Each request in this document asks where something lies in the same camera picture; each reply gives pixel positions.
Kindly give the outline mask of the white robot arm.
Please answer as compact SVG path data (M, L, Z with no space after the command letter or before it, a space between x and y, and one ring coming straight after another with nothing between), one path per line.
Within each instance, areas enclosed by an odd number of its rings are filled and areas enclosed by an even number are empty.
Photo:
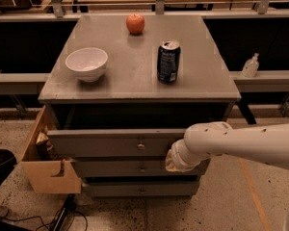
M240 129L223 121L194 124L172 144L165 168L191 171L223 154L289 170L289 123Z

